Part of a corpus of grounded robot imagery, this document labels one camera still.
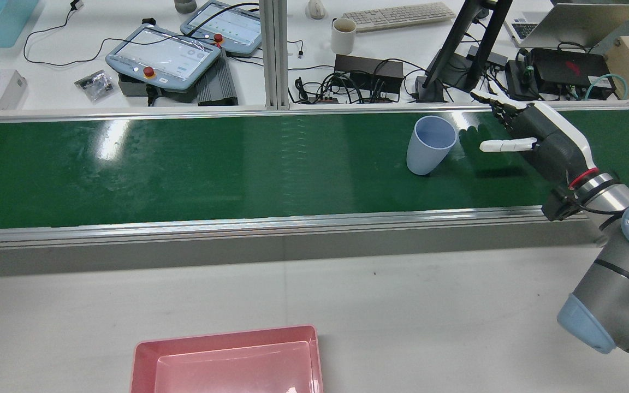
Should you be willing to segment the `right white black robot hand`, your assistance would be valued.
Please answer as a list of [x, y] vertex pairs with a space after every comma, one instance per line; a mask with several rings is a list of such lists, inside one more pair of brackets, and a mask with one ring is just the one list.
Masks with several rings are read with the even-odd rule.
[[470, 95], [491, 105], [492, 114], [511, 136], [481, 142], [482, 152], [517, 152], [547, 181], [572, 189], [599, 174], [586, 137], [545, 102], [518, 102], [502, 92], [477, 89]]

